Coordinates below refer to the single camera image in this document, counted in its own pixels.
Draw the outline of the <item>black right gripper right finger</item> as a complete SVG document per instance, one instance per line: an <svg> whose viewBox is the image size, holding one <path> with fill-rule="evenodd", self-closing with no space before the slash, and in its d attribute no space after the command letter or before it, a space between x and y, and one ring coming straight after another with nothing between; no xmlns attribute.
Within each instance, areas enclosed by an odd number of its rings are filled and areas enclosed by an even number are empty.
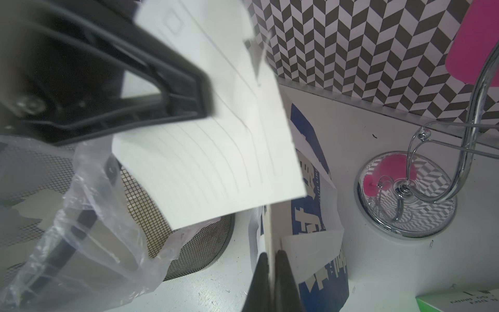
<svg viewBox="0 0 499 312"><path fill-rule="evenodd" d="M284 250L277 251L275 255L274 311L305 311L287 253Z"/></svg>

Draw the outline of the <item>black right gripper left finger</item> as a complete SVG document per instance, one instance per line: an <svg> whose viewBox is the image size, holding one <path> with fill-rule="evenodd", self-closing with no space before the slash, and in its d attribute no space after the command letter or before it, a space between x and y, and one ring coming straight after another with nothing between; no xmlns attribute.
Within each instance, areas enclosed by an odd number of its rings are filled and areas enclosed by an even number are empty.
<svg viewBox="0 0 499 312"><path fill-rule="evenodd" d="M270 282L269 262L266 253L261 253L252 283L248 290L248 296L242 308L242 312L268 312L270 311Z"/></svg>

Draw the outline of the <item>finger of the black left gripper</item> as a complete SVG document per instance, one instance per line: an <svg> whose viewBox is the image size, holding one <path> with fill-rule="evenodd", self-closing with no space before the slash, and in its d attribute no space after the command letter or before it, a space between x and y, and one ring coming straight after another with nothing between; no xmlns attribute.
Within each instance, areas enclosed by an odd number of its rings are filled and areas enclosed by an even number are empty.
<svg viewBox="0 0 499 312"><path fill-rule="evenodd" d="M133 23L134 1L1 2L1 134L63 146L206 118L208 76Z"/></svg>

